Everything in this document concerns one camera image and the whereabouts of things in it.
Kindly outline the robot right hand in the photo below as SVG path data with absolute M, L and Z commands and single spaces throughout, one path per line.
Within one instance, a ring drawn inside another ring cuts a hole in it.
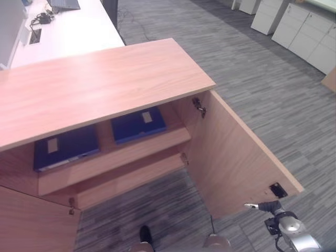
M 279 201 L 272 201 L 272 202 L 262 202 L 262 203 L 245 203 L 245 207 L 250 209 L 258 209 L 263 212 L 270 212 L 273 215 L 277 215 L 281 211 L 284 211 L 282 209 L 282 205 Z

